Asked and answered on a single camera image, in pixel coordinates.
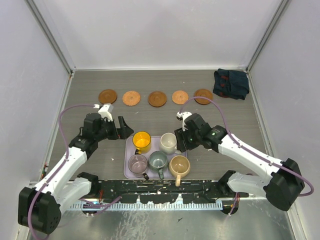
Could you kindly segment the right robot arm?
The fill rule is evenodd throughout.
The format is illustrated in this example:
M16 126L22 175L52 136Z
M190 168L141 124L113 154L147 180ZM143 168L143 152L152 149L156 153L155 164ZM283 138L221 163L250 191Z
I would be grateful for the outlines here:
M180 152L203 146L236 160L255 173L247 175L228 170L218 181L223 196L253 194L266 198L279 210L288 211L304 189L299 165L293 159L283 161L264 154L229 134L224 127L211 127L197 113L178 112L176 117L182 122L182 127L174 131Z

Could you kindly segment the wooden coaster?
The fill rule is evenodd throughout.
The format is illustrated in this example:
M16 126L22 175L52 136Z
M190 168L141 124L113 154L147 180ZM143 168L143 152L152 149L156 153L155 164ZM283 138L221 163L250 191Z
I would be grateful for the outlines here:
M118 95L113 89L105 89L98 95L98 100L101 104L113 104L118 98Z
M166 104L166 102L167 102L167 96L162 91L153 91L148 96L148 103L152 107L156 107L156 108L162 107Z
M194 97L204 97L210 100L213 100L213 93L205 88L198 89L194 92ZM195 98L194 100L200 105L208 105L211 102L204 98Z

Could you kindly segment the woven rattan coaster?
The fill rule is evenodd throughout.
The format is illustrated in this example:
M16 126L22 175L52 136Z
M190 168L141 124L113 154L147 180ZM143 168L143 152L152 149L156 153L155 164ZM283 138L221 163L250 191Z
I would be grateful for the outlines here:
M172 101L175 104L183 105L189 100L189 95L183 90L177 90L172 94Z
M122 97L123 103L130 107L137 105L140 102L140 100L140 94L134 90L127 91Z

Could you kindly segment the yellow glass mug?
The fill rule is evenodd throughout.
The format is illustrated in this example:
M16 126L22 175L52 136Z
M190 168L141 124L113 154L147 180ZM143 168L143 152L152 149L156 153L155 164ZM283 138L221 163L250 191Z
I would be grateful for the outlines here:
M135 152L137 154L145 154L149 152L152 146L151 141L152 141L152 138L148 132L146 131L137 132L132 138L132 143L136 148Z

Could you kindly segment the white ceramic mug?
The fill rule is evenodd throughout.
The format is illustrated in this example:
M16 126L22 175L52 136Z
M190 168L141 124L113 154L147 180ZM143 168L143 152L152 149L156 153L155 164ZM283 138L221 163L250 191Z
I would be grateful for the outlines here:
M175 134L167 132L160 137L159 150L167 155L181 154L177 149L177 138Z

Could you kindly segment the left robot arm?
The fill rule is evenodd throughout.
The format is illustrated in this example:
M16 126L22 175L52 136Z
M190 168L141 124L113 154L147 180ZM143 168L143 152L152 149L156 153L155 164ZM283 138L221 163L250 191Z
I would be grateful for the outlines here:
M62 215L80 198L95 198L100 193L99 178L82 172L73 181L73 174L91 157L103 140L125 140L134 133L122 116L115 126L110 113L88 113L79 134L54 168L34 187L24 187L18 196L17 221L20 225L51 234Z

